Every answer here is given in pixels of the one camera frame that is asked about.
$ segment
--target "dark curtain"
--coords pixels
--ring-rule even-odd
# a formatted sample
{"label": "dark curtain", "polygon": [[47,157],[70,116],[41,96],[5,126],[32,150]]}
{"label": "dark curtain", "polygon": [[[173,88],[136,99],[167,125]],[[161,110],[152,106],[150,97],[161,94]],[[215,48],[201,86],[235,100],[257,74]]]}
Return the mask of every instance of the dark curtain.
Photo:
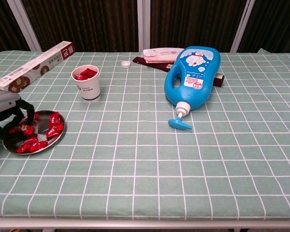
{"label": "dark curtain", "polygon": [[29,46],[6,0],[0,0],[0,52],[29,51]]}
{"label": "dark curtain", "polygon": [[22,0],[43,51],[138,51],[137,0]]}
{"label": "dark curtain", "polygon": [[290,0],[256,0],[238,52],[290,52]]}
{"label": "dark curtain", "polygon": [[246,0],[151,0],[150,47],[229,52]]}

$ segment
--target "green checkered tablecloth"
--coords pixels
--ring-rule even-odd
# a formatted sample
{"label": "green checkered tablecloth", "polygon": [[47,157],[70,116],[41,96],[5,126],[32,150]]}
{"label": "green checkered tablecloth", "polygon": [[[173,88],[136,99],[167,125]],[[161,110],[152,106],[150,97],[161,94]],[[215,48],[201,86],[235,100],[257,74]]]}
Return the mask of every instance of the green checkered tablecloth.
{"label": "green checkered tablecloth", "polygon": [[[0,53],[0,77],[39,53]],[[290,54],[221,53],[222,87],[184,117],[166,73],[122,60],[141,53],[75,53],[20,95],[66,119],[62,140],[31,156],[0,141],[0,217],[213,220],[290,219]],[[101,100],[70,79],[101,70]]]}

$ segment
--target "paper cup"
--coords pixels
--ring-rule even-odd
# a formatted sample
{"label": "paper cup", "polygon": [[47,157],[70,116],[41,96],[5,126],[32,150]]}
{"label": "paper cup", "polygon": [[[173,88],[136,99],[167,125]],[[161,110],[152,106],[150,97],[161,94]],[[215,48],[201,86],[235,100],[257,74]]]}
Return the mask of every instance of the paper cup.
{"label": "paper cup", "polygon": [[[97,72],[97,74],[84,81],[79,81],[74,78],[74,75],[80,75],[81,72],[85,71],[86,69],[91,69]],[[79,93],[81,94],[82,98],[86,102],[97,102],[100,99],[100,83],[99,83],[99,69],[93,65],[83,65],[73,70],[71,76],[72,79],[75,81]]]}

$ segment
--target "small white bottle cap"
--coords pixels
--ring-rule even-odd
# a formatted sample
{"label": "small white bottle cap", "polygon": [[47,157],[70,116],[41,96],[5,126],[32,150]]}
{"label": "small white bottle cap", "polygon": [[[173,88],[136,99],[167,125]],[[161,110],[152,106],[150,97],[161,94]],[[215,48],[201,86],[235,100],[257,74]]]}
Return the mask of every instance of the small white bottle cap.
{"label": "small white bottle cap", "polygon": [[184,117],[189,113],[190,105],[187,102],[180,101],[177,103],[175,110],[177,114],[182,113],[182,117]]}
{"label": "small white bottle cap", "polygon": [[125,69],[129,68],[131,66],[130,61],[123,61],[121,62],[121,66]]}

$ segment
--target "blue plastic bottle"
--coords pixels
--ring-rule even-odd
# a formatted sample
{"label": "blue plastic bottle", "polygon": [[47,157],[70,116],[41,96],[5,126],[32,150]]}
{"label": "blue plastic bottle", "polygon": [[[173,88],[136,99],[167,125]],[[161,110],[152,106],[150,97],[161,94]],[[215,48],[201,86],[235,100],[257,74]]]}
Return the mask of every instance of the blue plastic bottle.
{"label": "blue plastic bottle", "polygon": [[[220,66],[220,54],[211,47],[191,46],[184,49],[168,72],[164,92],[167,99],[176,106],[177,119],[170,119],[173,128],[192,129],[181,118],[203,105],[212,92],[213,81]],[[180,86],[174,87],[175,78]]]}

